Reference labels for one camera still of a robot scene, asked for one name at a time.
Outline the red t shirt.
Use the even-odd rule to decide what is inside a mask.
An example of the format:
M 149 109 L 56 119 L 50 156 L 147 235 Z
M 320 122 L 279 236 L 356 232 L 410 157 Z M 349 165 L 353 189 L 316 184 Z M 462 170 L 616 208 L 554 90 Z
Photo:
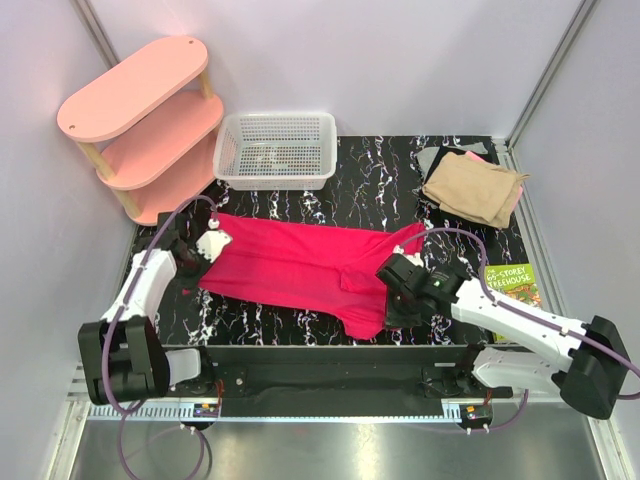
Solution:
M 370 340 L 384 328 L 386 287 L 376 272 L 396 246 L 421 251 L 420 223 L 390 233 L 223 214 L 232 241 L 201 278 L 212 293 L 339 319 L 347 335 Z

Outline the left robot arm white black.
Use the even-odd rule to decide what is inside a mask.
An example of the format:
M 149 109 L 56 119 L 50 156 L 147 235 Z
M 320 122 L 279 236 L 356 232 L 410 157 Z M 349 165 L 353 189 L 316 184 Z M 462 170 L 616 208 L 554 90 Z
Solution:
M 158 226 L 157 234 L 134 243 L 129 274 L 111 307 L 79 329 L 86 386 L 96 405 L 161 398 L 177 386 L 203 396 L 215 386 L 205 349 L 165 349 L 154 320 L 167 287 L 196 288 L 232 238 L 215 214 L 203 230 L 182 213 L 159 214 Z

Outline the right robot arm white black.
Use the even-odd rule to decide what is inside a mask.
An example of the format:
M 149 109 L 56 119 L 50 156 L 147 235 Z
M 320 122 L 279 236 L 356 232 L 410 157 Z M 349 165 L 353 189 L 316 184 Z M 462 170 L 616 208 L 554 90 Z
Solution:
M 484 285 L 457 265 L 428 269 L 401 249 L 376 273 L 387 289 L 385 324 L 412 326 L 439 314 L 506 337 L 521 351 L 482 348 L 454 371 L 466 396 L 510 387 L 557 394 L 574 410 L 607 420 L 621 400 L 630 359 L 613 322 L 589 322 L 526 305 Z

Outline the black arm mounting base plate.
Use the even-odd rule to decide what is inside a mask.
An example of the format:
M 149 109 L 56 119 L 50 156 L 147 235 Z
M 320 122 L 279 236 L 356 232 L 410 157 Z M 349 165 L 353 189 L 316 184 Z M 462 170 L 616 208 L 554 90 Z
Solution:
M 182 386 L 202 394 L 216 382 L 226 398 L 271 388 L 390 390 L 427 398 L 508 398 L 472 376 L 476 346 L 199 347 L 201 373 Z

